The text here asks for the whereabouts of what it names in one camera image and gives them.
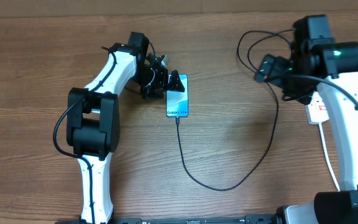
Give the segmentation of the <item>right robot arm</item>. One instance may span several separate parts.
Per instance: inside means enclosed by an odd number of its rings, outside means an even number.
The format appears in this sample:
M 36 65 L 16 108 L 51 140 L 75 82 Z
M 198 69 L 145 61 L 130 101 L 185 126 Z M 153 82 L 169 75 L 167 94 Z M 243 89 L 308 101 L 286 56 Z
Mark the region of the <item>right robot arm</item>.
M 339 164 L 339 190 L 284 206 L 272 223 L 358 223 L 358 43 L 336 42 L 324 15 L 293 24 L 290 58 L 266 55 L 255 73 L 283 98 L 307 105 L 318 93 L 328 112 Z

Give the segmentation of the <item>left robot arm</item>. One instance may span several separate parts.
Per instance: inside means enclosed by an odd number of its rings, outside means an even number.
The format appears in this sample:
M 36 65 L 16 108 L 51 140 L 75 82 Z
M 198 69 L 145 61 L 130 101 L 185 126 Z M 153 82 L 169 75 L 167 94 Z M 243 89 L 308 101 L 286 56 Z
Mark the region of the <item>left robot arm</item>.
M 148 53 L 150 47 L 143 33 L 131 32 L 126 44 L 107 49 L 108 60 L 91 83 L 68 94 L 62 116 L 83 183 L 83 209 L 77 223 L 112 223 L 109 171 L 120 138 L 119 95 L 127 82 L 135 81 L 145 100 L 186 90 L 180 74 L 167 70 L 166 56 Z

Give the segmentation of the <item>blue Galaxy smartphone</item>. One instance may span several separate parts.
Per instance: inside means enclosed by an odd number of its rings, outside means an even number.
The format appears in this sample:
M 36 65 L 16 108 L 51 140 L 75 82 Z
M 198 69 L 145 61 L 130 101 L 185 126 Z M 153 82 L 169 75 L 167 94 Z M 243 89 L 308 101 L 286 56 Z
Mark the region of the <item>blue Galaxy smartphone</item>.
M 179 74 L 180 80 L 185 88 L 184 92 L 166 92 L 166 116 L 167 117 L 188 117 L 188 75 Z

